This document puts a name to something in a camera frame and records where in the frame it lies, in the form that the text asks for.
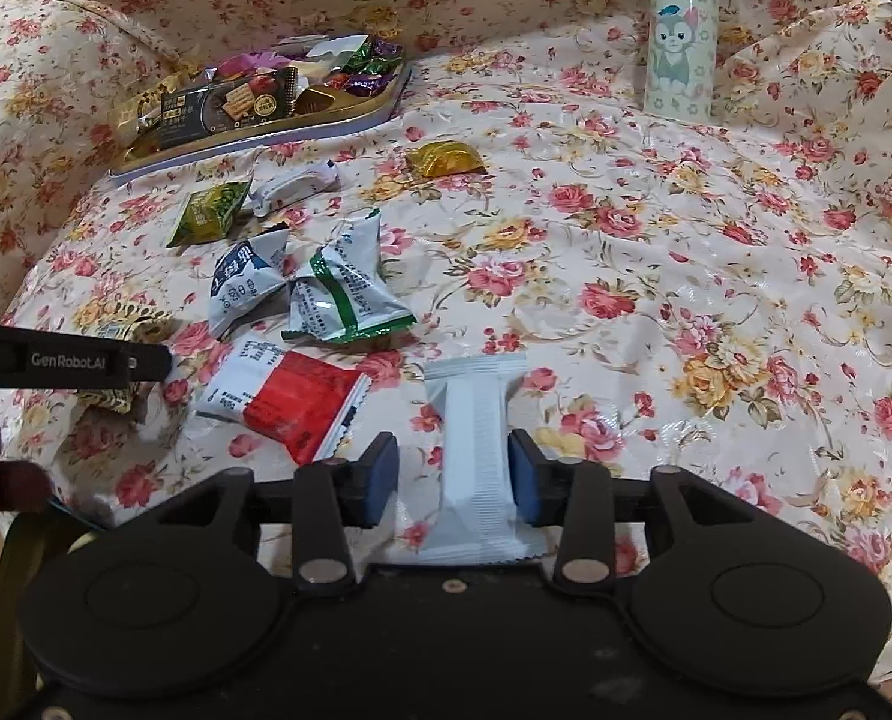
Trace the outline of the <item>empty gold metal tray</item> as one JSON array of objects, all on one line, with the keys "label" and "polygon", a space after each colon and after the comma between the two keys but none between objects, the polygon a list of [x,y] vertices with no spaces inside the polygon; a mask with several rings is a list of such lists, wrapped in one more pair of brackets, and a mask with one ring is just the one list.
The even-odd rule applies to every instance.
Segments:
[{"label": "empty gold metal tray", "polygon": [[19,632],[19,603],[49,562],[107,530],[57,500],[11,519],[0,551],[0,718],[71,718]]}]

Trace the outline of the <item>beige patterned cracker packet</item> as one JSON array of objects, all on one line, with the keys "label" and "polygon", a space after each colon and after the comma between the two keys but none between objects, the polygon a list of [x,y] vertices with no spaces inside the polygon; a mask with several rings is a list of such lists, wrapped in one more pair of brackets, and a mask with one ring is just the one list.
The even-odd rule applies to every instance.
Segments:
[{"label": "beige patterned cracker packet", "polygon": [[[132,343],[163,343],[174,330],[174,319],[166,310],[133,301],[112,301],[99,305],[99,314],[82,325],[90,337]],[[112,390],[80,390],[78,401],[83,406],[130,415],[133,403],[145,390],[144,383],[131,383],[127,388]]]}]

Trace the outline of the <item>silver white snack bar packet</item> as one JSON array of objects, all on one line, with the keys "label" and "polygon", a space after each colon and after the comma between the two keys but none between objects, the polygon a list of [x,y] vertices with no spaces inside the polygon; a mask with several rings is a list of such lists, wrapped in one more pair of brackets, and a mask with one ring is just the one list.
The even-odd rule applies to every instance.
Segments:
[{"label": "silver white snack bar packet", "polygon": [[539,559],[545,535],[517,514],[507,455],[507,402],[527,361],[522,353],[459,356],[423,367],[428,401],[443,426],[441,497],[405,566],[488,566]]}]

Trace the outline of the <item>olive green snack packet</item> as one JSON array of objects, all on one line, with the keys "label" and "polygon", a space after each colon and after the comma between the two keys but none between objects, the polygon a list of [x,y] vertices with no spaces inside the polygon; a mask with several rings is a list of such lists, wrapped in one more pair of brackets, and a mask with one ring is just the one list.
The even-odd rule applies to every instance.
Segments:
[{"label": "olive green snack packet", "polygon": [[231,231],[249,188],[249,181],[225,182],[190,193],[167,238],[167,247],[208,244],[224,238]]}]

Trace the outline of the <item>gold tray with snacks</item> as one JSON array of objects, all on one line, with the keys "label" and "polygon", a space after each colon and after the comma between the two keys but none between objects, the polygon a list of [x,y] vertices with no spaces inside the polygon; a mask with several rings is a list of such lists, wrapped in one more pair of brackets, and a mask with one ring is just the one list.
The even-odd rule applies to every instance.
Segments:
[{"label": "gold tray with snacks", "polygon": [[345,137],[391,117],[412,75],[404,44],[377,34],[291,37],[176,71],[110,119],[121,181],[257,146]]}]

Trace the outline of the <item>small white candy wrapper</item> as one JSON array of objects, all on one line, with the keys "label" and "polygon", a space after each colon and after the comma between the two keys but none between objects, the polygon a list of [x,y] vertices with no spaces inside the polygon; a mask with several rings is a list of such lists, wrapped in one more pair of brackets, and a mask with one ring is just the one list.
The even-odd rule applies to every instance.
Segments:
[{"label": "small white candy wrapper", "polygon": [[332,161],[311,164],[291,172],[283,172],[265,184],[249,190],[242,208],[257,218],[270,216],[316,193],[332,190],[340,182],[337,166]]}]

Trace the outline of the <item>green white snack packet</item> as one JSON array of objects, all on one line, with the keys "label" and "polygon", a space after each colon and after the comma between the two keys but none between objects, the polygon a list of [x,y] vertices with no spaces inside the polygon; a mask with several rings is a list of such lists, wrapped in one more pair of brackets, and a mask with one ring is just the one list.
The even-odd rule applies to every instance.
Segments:
[{"label": "green white snack packet", "polygon": [[412,311],[379,275],[381,224],[377,208],[350,216],[291,275],[286,340],[348,344],[412,327]]}]

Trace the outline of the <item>floral sofa cover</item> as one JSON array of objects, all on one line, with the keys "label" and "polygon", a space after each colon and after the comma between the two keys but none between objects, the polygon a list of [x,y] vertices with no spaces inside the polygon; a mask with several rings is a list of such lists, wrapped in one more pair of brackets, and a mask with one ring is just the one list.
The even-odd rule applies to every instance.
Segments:
[{"label": "floral sofa cover", "polygon": [[[403,337],[335,349],[371,378],[341,449],[404,450],[394,533],[433,525],[443,429],[421,372],[522,353],[510,421],[552,454],[642,476],[677,463],[843,550],[892,603],[892,4],[720,0],[711,124],[642,109],[649,0],[0,0],[0,320],[81,332],[99,305],[174,319],[140,419],[3,392],[5,452],[124,522],[285,449],[197,415],[226,344],[206,328],[221,244],[167,247],[192,192],[332,161],[288,206],[290,257],[381,211]],[[115,109],[192,64],[293,36],[372,32],[412,78],[370,132],[244,149],[115,185]],[[405,151],[477,149],[421,179]],[[892,694],[892,633],[875,678]]]}]

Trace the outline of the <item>gold foil candy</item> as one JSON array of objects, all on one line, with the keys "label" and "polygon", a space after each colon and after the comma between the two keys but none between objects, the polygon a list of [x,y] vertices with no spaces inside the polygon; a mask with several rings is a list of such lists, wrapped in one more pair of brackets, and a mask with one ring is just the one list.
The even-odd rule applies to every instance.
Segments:
[{"label": "gold foil candy", "polygon": [[410,171],[421,179],[441,179],[469,172],[485,172],[486,166],[477,149],[457,140],[441,140],[407,149],[405,160]]}]

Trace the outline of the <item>cat print water bottle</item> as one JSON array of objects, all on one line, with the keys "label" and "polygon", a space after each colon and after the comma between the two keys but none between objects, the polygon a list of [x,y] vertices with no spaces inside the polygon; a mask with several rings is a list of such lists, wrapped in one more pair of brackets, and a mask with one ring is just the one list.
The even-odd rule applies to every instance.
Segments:
[{"label": "cat print water bottle", "polygon": [[709,124],[719,0],[649,0],[644,109]]}]

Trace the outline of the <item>navy white biscuit packet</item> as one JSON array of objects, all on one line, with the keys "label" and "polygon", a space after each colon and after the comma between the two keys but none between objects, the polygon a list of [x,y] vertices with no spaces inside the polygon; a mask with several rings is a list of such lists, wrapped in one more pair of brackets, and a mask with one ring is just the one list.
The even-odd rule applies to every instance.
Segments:
[{"label": "navy white biscuit packet", "polygon": [[208,298],[208,333],[222,340],[244,323],[281,316],[295,264],[288,254],[286,223],[236,242],[218,260]]}]

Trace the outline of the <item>red white snack packet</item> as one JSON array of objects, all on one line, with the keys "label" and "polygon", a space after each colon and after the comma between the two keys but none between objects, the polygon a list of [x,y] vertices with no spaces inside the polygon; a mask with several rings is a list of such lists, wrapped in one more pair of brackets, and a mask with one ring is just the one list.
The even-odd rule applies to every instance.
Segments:
[{"label": "red white snack packet", "polygon": [[197,398],[195,411],[278,442],[304,466],[335,454],[370,388],[363,372],[245,335]]}]

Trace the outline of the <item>black cracker box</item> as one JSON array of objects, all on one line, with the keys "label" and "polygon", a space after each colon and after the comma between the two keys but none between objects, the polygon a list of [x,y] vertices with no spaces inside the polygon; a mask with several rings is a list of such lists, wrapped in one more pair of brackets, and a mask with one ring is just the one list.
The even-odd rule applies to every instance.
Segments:
[{"label": "black cracker box", "polygon": [[164,93],[155,127],[156,145],[169,149],[288,119],[295,110],[298,85],[296,68],[283,67]]}]

